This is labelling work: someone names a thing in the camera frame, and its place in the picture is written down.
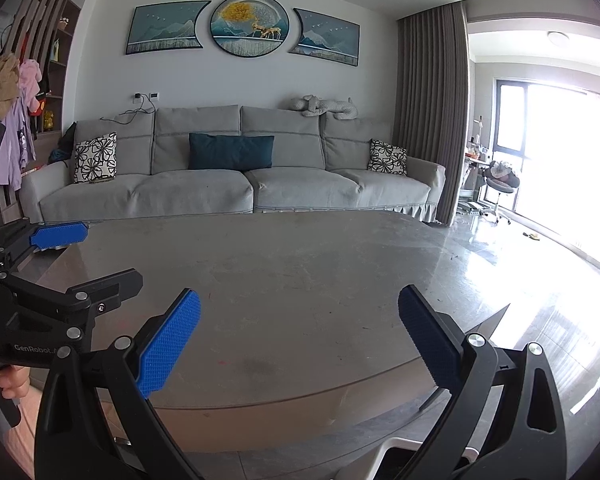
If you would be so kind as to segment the person's left hand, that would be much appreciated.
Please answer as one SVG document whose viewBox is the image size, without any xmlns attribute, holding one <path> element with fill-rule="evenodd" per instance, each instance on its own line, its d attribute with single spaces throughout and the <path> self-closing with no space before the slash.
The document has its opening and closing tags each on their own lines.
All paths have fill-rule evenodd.
<svg viewBox="0 0 600 480">
<path fill-rule="evenodd" d="M 4 399 L 19 400 L 30 390 L 30 368 L 9 365 L 0 370 L 0 389 Z"/>
</svg>

